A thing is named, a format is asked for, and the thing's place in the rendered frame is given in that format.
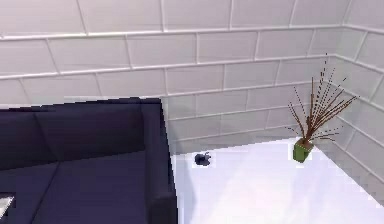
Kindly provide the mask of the small dark round object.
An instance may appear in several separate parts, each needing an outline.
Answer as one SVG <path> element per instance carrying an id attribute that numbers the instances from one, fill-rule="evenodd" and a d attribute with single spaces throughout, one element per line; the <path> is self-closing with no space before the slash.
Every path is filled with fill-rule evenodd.
<path id="1" fill-rule="evenodd" d="M 210 164 L 211 156 L 208 152 L 204 154 L 196 154 L 194 157 L 195 163 L 199 166 L 208 166 Z"/>

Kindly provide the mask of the dark navy sofa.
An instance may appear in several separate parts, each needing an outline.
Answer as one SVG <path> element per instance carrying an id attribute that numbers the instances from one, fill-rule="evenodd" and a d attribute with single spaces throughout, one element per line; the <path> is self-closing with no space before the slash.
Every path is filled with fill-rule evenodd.
<path id="1" fill-rule="evenodd" d="M 0 109 L 0 224 L 179 224 L 162 102 Z"/>

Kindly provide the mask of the brown twigs in green pot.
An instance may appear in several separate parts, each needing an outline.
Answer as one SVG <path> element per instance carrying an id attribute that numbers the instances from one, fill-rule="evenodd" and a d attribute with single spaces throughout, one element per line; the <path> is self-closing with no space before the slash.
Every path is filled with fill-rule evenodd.
<path id="1" fill-rule="evenodd" d="M 299 131 L 288 127 L 288 130 L 299 134 L 299 139 L 294 143 L 292 150 L 292 158 L 299 163 L 304 163 L 310 155 L 315 147 L 314 140 L 320 139 L 334 142 L 333 136 L 339 134 L 338 128 L 324 131 L 321 131 L 321 128 L 358 99 L 358 96 L 353 96 L 348 100 L 338 101 L 344 90 L 340 88 L 340 85 L 332 89 L 335 70 L 332 70 L 330 76 L 326 77 L 327 70 L 328 59 L 325 59 L 318 85 L 315 85 L 315 79 L 311 78 L 309 111 L 305 110 L 297 89 L 294 89 L 304 115 L 304 121 L 300 120 L 293 103 L 288 103 L 288 109 L 299 127 Z"/>

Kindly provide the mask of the grey flat object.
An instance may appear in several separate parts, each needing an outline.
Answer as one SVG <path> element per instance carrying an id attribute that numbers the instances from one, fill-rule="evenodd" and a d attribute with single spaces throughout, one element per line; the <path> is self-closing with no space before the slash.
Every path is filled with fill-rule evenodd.
<path id="1" fill-rule="evenodd" d="M 0 198 L 0 219 L 4 216 L 4 214 L 6 213 L 7 209 L 10 207 L 13 200 L 14 200 L 13 196 Z"/>

